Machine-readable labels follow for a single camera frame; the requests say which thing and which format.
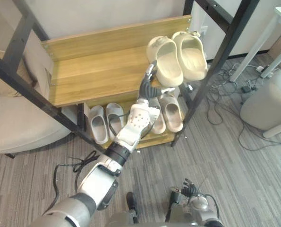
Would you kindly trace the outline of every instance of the slide sandal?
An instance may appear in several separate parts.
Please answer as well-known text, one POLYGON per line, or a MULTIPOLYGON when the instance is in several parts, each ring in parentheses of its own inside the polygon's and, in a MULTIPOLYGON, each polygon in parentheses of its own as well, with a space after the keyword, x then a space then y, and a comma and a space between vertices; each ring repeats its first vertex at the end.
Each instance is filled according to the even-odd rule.
POLYGON ((164 94, 160 96, 159 103, 168 129, 178 132, 182 129, 182 117, 179 104, 174 95, 164 94))
POLYGON ((156 77, 164 87, 176 87, 182 84, 182 69, 177 59, 177 48, 173 40, 166 36, 153 38, 147 48, 149 62, 157 60, 156 77))
POLYGON ((160 109, 160 114, 152 127, 152 132, 155 134, 162 134, 162 133, 164 133, 166 127, 165 127, 165 122, 164 122, 164 118, 163 118, 163 115, 161 112, 161 107, 158 102, 158 99, 157 98, 150 99, 150 106, 157 107, 158 109, 160 109))
POLYGON ((89 122, 94 140, 97 144, 104 144, 108 141, 106 122, 103 117, 103 107, 100 105, 90 109, 89 122))
POLYGON ((119 133, 119 131, 123 128, 123 109, 120 105, 117 103, 109 103, 106 107, 106 114, 107 114, 107 123, 108 123, 108 130, 109 130, 109 136, 110 139, 113 140, 116 135, 113 134, 111 129, 109 128, 109 121, 111 121, 111 126, 116 132, 116 134, 119 133))
POLYGON ((177 46, 177 58, 187 81, 202 80, 207 73, 207 63, 201 40, 188 32, 176 32, 172 40, 177 46))

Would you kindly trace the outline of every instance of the black connector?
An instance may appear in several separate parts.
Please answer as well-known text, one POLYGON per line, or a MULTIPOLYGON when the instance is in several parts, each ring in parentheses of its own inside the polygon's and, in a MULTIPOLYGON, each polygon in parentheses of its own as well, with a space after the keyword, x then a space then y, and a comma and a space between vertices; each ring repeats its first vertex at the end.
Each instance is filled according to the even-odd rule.
POLYGON ((242 91, 243 93, 249 93, 249 92, 251 91, 251 89, 250 89, 249 86, 244 86, 244 87, 241 88, 241 91, 242 91))

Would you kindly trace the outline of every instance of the gray carpet floor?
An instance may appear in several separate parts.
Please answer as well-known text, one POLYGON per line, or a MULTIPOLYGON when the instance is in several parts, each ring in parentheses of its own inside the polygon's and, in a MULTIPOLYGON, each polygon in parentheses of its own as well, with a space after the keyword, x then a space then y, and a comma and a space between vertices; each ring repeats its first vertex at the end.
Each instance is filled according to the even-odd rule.
MULTIPOLYGON (((229 70, 241 61, 227 60, 224 68, 229 70)), ((271 61, 268 54, 260 54, 251 64, 265 66, 271 61)), ((258 75, 254 68, 247 67, 237 80, 238 87, 258 75)), ((249 95, 235 93, 221 102, 238 111, 249 95)), ((180 103, 185 111, 185 104, 180 103)), ((119 188, 110 206, 96 212, 90 226, 103 227, 113 213, 126 210, 129 191, 138 199, 140 222, 164 221, 170 187, 182 186, 187 177, 197 185, 206 178, 200 191, 216 198, 226 227, 281 227, 281 145, 246 150, 238 142, 242 129, 238 118, 219 108, 223 123, 211 125, 206 111, 204 100, 174 148, 164 144, 134 152, 118 179, 119 188)), ((220 120, 214 110, 209 116, 214 122, 220 120)), ((281 134, 272 139, 281 141, 281 134)), ((271 144, 248 128, 241 142, 251 149, 271 144)), ((84 158, 92 150, 82 139, 69 135, 46 147, 19 153, 15 159, 0 155, 0 227, 24 227, 41 215, 54 198, 54 167, 74 162, 69 157, 84 158)), ((74 194, 74 176, 71 167, 59 169, 60 199, 74 194)))

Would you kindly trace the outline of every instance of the wooden shelf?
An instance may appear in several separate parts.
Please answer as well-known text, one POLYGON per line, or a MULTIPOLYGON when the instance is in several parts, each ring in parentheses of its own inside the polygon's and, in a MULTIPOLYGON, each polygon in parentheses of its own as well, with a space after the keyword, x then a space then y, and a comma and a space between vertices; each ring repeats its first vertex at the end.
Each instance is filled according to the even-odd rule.
POLYGON ((148 42, 185 31, 190 18, 173 17, 44 41, 42 45, 54 61, 49 101, 62 107, 135 99, 149 64, 148 42))
MULTIPOLYGON (((128 101, 128 102, 121 102, 121 103, 119 103, 119 105, 122 106, 124 113, 127 113, 130 110, 131 105, 134 103, 135 103, 135 101, 128 101)), ((146 148, 146 147, 154 146, 157 144, 171 142, 174 140, 174 136, 175 136, 175 133, 173 133, 169 130, 166 130, 162 134, 154 134, 154 133, 150 132, 143 139, 140 140, 137 148, 146 148)), ((107 148, 110 144, 111 144, 111 140, 109 140, 107 143, 103 144, 102 147, 107 148)))
MULTIPOLYGON (((50 102, 55 106, 87 102, 105 105, 112 98, 135 99, 148 67, 145 46, 57 61, 51 78, 50 102)), ((159 86, 155 80, 153 86, 159 86)))

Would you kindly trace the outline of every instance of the beige slipper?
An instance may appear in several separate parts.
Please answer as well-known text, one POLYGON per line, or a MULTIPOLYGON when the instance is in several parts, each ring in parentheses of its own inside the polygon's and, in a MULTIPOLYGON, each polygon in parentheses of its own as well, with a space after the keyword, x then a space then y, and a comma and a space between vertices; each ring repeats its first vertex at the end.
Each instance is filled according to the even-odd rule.
POLYGON ((119 131, 123 128, 123 109, 117 103, 109 103, 106 107, 106 115, 107 115, 107 123, 109 130, 109 137, 111 140, 119 133, 119 131), (111 126, 114 129, 116 135, 113 134, 109 127, 109 121, 111 120, 111 126))
POLYGON ((173 40, 166 36, 153 38, 147 48, 149 62, 157 60, 158 81, 164 87, 176 87, 183 82, 183 74, 177 59, 177 48, 173 40))
POLYGON ((176 32, 172 40, 177 46, 177 57, 187 81, 202 80, 207 73, 201 40, 188 32, 176 32))
POLYGON ((97 144, 104 144, 108 141, 106 122, 103 117, 103 107, 94 106, 89 113, 89 122, 94 140, 97 144))
POLYGON ((159 103, 168 129, 178 132, 182 129, 181 110, 174 95, 164 94, 160 96, 159 103))
POLYGON ((154 122, 154 125, 152 127, 152 132, 155 134, 162 134, 166 130, 166 127, 165 127, 165 122, 164 122, 164 118, 163 118, 163 115, 161 112, 161 107, 158 102, 158 99, 157 98, 150 99, 150 106, 157 107, 158 109, 160 109, 160 114, 159 114, 158 118, 156 119, 156 121, 154 122))

